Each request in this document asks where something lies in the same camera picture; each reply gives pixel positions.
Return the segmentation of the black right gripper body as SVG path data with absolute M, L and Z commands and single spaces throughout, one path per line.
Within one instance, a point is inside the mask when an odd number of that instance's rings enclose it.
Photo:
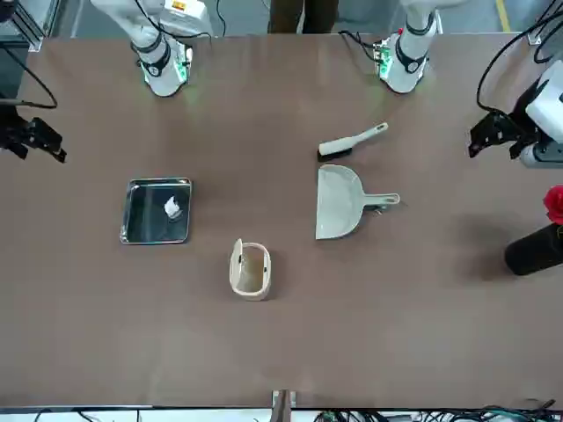
M 1 106 L 1 148 L 27 148 L 32 141 L 33 123 L 18 114 L 14 105 Z

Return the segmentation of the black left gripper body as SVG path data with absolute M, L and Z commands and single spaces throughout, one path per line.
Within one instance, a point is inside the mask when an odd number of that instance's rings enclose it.
M 496 139 L 530 145 L 537 142 L 537 127 L 526 113 L 499 115 Z

